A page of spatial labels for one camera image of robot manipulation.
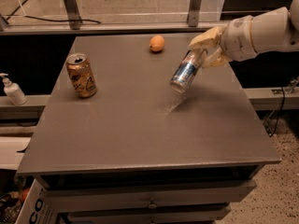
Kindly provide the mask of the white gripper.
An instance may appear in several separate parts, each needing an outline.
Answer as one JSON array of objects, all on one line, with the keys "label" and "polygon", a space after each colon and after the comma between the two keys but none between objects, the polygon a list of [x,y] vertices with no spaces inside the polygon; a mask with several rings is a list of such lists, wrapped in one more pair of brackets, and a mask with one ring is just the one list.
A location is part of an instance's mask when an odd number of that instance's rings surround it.
[{"label": "white gripper", "polygon": [[252,45],[251,25],[253,17],[246,16],[232,20],[225,26],[216,26],[192,39],[189,49],[217,48],[206,56],[203,68],[211,68],[225,65],[233,61],[242,62],[257,56]]}]

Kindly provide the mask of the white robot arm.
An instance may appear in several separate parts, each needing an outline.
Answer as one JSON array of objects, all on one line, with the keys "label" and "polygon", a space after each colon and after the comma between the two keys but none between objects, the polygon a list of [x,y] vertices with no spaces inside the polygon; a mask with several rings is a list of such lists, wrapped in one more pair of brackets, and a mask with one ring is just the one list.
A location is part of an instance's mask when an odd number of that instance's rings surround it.
[{"label": "white robot arm", "polygon": [[213,27],[196,36],[189,45],[203,68],[230,61],[243,62],[270,51],[299,49],[299,0],[261,15],[250,15]]}]

